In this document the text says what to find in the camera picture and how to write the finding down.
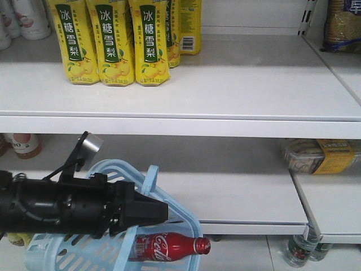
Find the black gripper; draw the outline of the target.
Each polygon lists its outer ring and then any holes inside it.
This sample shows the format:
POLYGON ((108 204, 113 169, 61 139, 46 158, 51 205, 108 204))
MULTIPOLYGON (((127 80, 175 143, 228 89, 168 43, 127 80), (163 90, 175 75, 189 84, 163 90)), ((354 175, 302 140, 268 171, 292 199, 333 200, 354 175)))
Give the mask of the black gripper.
POLYGON ((94 174, 74 183, 20 181, 11 202, 11 231, 25 233, 88 234, 100 238, 151 226, 169 218, 167 203, 134 190, 134 183, 110 183, 94 174))

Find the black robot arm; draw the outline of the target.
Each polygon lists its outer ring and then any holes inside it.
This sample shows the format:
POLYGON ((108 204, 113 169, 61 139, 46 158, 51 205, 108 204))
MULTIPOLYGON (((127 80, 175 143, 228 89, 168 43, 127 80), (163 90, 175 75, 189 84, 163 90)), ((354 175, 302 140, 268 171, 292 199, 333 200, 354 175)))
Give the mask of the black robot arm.
POLYGON ((132 226, 168 219, 168 204, 144 196, 135 183, 95 173, 58 182, 28 179, 1 171, 1 232, 84 234, 99 239, 132 226))

